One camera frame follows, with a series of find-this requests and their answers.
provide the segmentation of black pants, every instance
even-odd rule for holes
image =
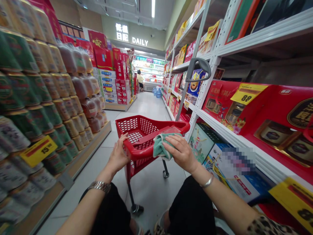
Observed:
[[[170,207],[169,216],[168,233],[171,235],[216,234],[212,202],[192,176],[184,181]],[[91,234],[132,234],[129,222],[130,212],[112,183],[100,205]]]

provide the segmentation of floor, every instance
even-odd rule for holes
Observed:
[[[112,132],[103,141],[102,145],[77,177],[72,188],[63,196],[37,234],[55,234],[74,211],[85,189],[95,180],[98,173],[106,165],[114,143],[118,139],[114,122],[116,119],[143,115],[155,120],[170,121],[163,100],[161,98],[157,99],[151,92],[138,94],[136,101],[127,112],[108,110],[106,113],[108,120],[111,121]],[[163,163],[158,158],[131,179],[135,203],[144,207],[144,213],[135,218],[144,231],[150,229],[153,232],[155,222],[173,202],[183,181],[189,176],[189,173],[180,168],[173,160],[167,162],[167,168],[170,177],[164,179]],[[131,202],[124,169],[115,175],[113,183],[117,186],[121,198],[130,210]]]

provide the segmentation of ceiling light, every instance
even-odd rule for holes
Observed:
[[[152,0],[152,18],[154,18],[155,8],[156,8],[156,0]]]

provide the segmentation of shopping cart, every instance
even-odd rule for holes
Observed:
[[[141,115],[126,117],[115,121],[118,137],[128,132],[129,139],[124,141],[124,150],[130,157],[130,163],[125,166],[125,175],[131,199],[131,212],[140,215],[143,207],[135,204],[130,187],[130,179],[153,162],[154,137],[160,133],[185,134],[190,129],[188,122],[155,121]],[[168,178],[166,163],[163,160],[163,177]]]

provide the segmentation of person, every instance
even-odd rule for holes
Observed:
[[[111,183],[114,175],[130,161],[123,150],[123,142],[129,138],[127,135],[122,135],[117,141],[107,165],[96,178],[96,181],[105,183],[105,189],[89,187],[57,234],[143,235],[116,186]],[[183,137],[173,135],[166,140],[173,147],[164,143],[165,149],[191,176],[184,181],[169,210],[155,224],[154,234],[216,234],[212,202],[235,234],[297,234],[291,227],[280,225],[256,212],[214,178],[195,159]]]
[[[141,76],[141,71],[137,71],[137,79],[140,86],[140,90],[143,92],[143,77]]]

